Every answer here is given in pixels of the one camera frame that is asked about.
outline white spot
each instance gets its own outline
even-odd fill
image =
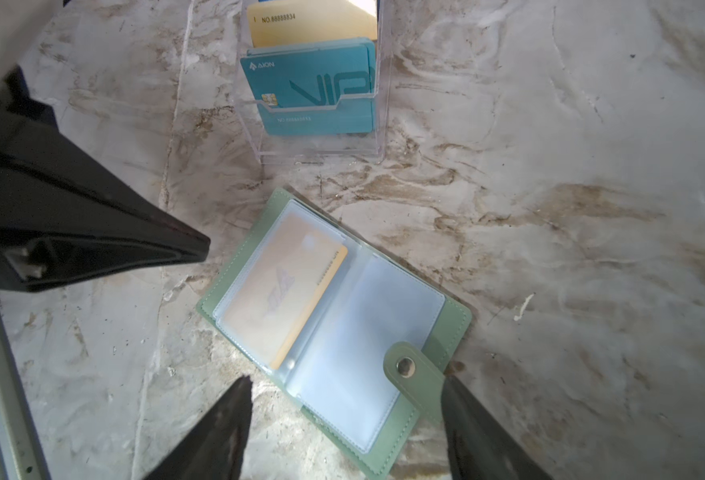
[[[521,318],[523,318],[523,312],[526,310],[526,307],[529,306],[529,302],[531,302],[532,296],[534,296],[534,293],[531,293],[529,296],[526,297],[525,302],[523,302],[523,305],[521,305],[521,311],[518,312],[518,315],[512,317],[512,320],[515,320],[517,322]]]

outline marble tile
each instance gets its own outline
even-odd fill
[[[554,478],[705,478],[705,1],[396,0],[385,161],[265,167],[230,101],[238,2],[68,8],[27,60],[34,90],[212,241],[203,264],[116,276],[137,314],[98,290],[114,278],[2,296],[52,471],[140,478],[249,374],[243,478],[362,477],[194,312],[290,186],[471,306],[449,369]],[[120,335],[140,347],[114,358]],[[448,476],[420,422],[393,477]]]

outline blue card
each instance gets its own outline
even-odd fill
[[[339,100],[344,94],[373,91],[376,50],[371,40],[252,48],[240,62],[254,98],[269,106],[257,105],[268,134],[360,134],[374,129],[372,98]]]

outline transparent plastic box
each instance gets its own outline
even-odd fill
[[[240,14],[240,33],[237,46],[237,73],[233,85],[233,104],[243,131],[248,138],[254,155],[262,164],[275,164],[283,161],[334,158],[354,155],[368,161],[380,162],[384,159],[387,134],[387,103],[389,100],[390,69],[393,62],[393,37],[391,17],[393,3],[383,1],[379,5],[376,77],[372,93],[343,94],[335,105],[301,108],[273,108],[265,101],[255,100],[249,82],[242,70],[240,60],[252,48],[246,9],[258,0],[243,0]],[[302,112],[344,109],[352,102],[373,101],[375,104],[374,129],[367,134],[333,134],[307,136],[270,135],[262,124],[259,108],[262,105],[267,114],[280,116],[291,114],[300,116]]]

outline gold card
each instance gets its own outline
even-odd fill
[[[287,214],[223,313],[223,325],[276,370],[346,255],[341,239]]]

